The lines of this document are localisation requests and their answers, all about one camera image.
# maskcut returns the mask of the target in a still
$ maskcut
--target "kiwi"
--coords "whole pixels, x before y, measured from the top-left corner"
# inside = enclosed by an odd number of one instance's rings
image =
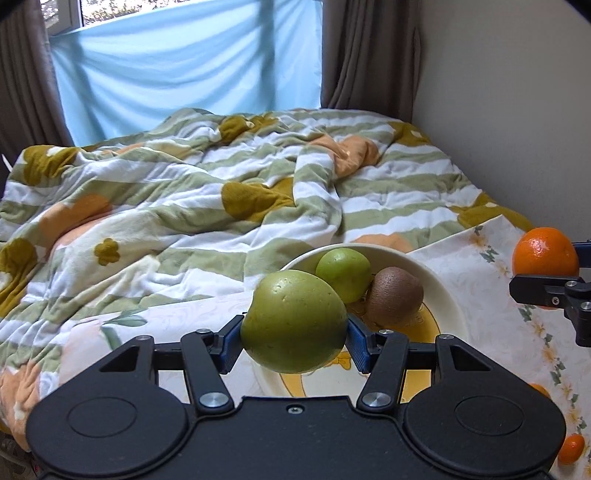
[[[365,300],[366,318],[381,328],[393,329],[412,320],[423,303],[423,285],[406,270],[380,270]]]

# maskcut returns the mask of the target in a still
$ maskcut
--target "white wall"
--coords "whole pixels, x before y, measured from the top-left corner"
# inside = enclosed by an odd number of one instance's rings
[[[480,188],[591,238],[591,24],[565,0],[423,0],[413,122]]]

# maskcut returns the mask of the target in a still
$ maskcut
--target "blue sheet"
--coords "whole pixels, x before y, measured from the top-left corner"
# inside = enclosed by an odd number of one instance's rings
[[[194,0],[50,38],[76,145],[151,129],[182,107],[320,106],[317,0]]]

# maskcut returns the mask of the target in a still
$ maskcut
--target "window frame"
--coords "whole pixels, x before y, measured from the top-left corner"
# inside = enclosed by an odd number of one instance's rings
[[[82,6],[80,0],[56,0],[57,22],[47,27],[49,36],[59,35],[82,26]]]

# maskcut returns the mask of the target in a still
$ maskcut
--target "tangerine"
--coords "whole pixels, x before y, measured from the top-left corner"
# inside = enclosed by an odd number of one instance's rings
[[[542,387],[542,385],[537,384],[537,383],[530,383],[530,387],[535,388],[538,392],[540,392],[542,395],[551,398],[550,397],[550,393],[548,392],[548,390],[546,390],[544,387]]]
[[[562,448],[558,452],[558,461],[563,465],[575,463],[585,450],[585,438],[578,433],[573,433],[564,439]]]
[[[534,228],[513,250],[513,275],[579,276],[579,257],[573,244],[560,230]]]

